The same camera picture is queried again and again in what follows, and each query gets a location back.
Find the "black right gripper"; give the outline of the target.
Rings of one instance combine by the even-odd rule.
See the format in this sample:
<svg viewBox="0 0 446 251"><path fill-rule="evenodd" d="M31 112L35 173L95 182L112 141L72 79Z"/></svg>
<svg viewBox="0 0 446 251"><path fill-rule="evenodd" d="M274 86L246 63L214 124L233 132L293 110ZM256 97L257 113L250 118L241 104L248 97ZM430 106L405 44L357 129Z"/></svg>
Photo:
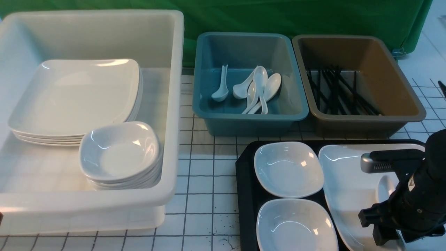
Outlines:
<svg viewBox="0 0 446 251"><path fill-rule="evenodd" d="M377 246L403 239L417 241L445 234L445 165L423 164L400 182L390 197L358 214L362 227L373 225Z"/></svg>

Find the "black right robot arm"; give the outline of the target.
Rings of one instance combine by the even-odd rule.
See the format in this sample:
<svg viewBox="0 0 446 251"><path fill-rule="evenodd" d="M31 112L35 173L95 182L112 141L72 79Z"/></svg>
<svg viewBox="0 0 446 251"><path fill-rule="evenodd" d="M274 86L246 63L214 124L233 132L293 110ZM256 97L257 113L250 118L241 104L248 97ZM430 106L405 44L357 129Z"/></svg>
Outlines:
<svg viewBox="0 0 446 251"><path fill-rule="evenodd" d="M373 225L377 246L398 239L407 243L445 234L446 153L445 130L428 137L425 150L380 150L361 157L365 173L396 173L399 183L389 198L360 210L362 227Z"/></svg>

